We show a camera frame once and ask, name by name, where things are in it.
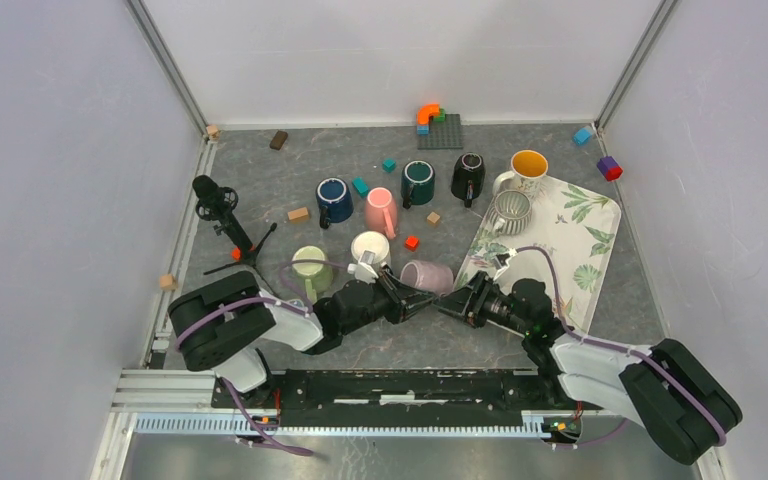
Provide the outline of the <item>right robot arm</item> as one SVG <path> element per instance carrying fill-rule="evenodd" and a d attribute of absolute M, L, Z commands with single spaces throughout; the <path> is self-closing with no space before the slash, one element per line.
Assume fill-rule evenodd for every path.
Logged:
<path fill-rule="evenodd" d="M 472 327 L 493 323 L 521 335 L 545 405 L 574 400 L 618 414 L 681 464 L 723 445 L 743 420 L 736 400 L 684 344 L 667 338 L 634 346 L 580 333 L 556 315 L 538 280 L 520 279 L 503 292 L 480 272 L 435 305 Z"/>

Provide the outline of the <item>white ribbed mug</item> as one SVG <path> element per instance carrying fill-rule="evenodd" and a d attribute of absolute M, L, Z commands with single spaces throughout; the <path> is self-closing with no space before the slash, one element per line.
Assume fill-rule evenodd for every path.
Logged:
<path fill-rule="evenodd" d="M 494 197 L 488 222 L 492 232 L 502 236 L 514 236 L 526 229 L 531 216 L 531 201 L 525 193 L 519 190 L 504 190 Z"/>

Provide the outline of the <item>mauve purple mug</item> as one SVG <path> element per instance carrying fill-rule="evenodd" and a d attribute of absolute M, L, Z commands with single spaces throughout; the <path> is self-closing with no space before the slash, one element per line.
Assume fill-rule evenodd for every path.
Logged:
<path fill-rule="evenodd" d="M 446 295 L 454 290 L 454 274 L 443 264 L 411 260 L 403 267 L 399 280 L 408 286 Z"/>

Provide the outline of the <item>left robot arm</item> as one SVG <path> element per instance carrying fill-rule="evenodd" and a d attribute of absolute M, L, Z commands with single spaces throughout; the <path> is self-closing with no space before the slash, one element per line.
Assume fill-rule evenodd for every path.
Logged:
<path fill-rule="evenodd" d="M 381 318 L 402 323 L 436 297 L 382 273 L 371 283 L 351 280 L 312 306 L 299 307 L 262 290 L 252 273 L 239 272 L 179 297 L 167 313 L 186 369 L 214 372 L 257 408 L 272 399 L 274 381 L 256 341 L 318 355 Z"/>

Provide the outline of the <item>cream white mug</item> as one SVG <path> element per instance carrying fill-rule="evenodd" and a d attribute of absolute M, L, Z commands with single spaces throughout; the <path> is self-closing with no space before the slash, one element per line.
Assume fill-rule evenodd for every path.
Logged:
<path fill-rule="evenodd" d="M 351 242 L 351 254 L 355 261 L 363 258 L 367 252 L 374 255 L 371 262 L 373 267 L 380 267 L 382 264 L 391 265 L 390 242 L 388 238 L 377 231 L 365 231 L 358 234 Z"/>

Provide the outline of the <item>white floral mug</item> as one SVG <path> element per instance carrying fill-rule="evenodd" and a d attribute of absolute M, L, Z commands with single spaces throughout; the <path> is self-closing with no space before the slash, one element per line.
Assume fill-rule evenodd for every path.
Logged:
<path fill-rule="evenodd" d="M 512 155 L 510 167 L 493 182 L 493 195 L 503 190 L 518 190 L 530 200 L 539 195 L 543 179 L 548 173 L 548 160 L 534 150 L 521 150 Z"/>

